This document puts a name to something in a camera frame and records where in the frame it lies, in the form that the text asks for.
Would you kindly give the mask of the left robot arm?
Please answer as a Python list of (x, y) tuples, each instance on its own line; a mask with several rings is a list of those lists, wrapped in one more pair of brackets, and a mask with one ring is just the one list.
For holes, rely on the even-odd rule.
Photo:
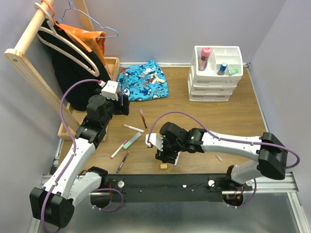
[(108, 172), (98, 167), (90, 168), (85, 177), (77, 181), (83, 164), (96, 150), (106, 135), (106, 127), (113, 115), (128, 115), (127, 95), (110, 100), (102, 95), (94, 95), (88, 100), (86, 117), (78, 128), (73, 144), (60, 167), (43, 185), (30, 192), (33, 217), (59, 230), (70, 222), (77, 204), (92, 191), (105, 192), (109, 197), (120, 191), (113, 189)]

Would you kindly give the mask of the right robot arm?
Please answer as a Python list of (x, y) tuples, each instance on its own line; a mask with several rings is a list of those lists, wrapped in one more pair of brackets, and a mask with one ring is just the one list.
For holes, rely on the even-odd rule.
[(247, 158), (241, 165), (229, 166), (225, 176), (215, 180), (214, 188), (221, 191), (239, 190), (247, 181), (258, 177), (284, 180), (286, 174), (288, 153), (277, 137), (268, 132), (241, 137), (200, 128), (186, 131), (166, 122), (159, 134), (146, 137), (146, 144), (157, 148), (156, 159), (170, 164), (176, 163), (180, 152), (220, 152)]

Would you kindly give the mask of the pink lid pen tube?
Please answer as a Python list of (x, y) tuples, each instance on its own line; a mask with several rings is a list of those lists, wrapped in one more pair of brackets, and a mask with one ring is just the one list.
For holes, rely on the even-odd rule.
[(211, 55), (212, 48), (211, 47), (202, 47), (200, 56), (198, 58), (198, 70), (203, 71), (207, 68), (208, 60)]

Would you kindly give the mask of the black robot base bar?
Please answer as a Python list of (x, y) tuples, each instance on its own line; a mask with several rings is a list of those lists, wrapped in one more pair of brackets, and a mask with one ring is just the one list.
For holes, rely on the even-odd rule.
[(114, 191), (97, 191), (90, 202), (104, 208), (110, 203), (134, 202), (222, 202), (225, 192), (251, 191), (247, 184), (230, 181), (222, 173), (210, 174), (114, 174), (108, 175), (106, 187)]

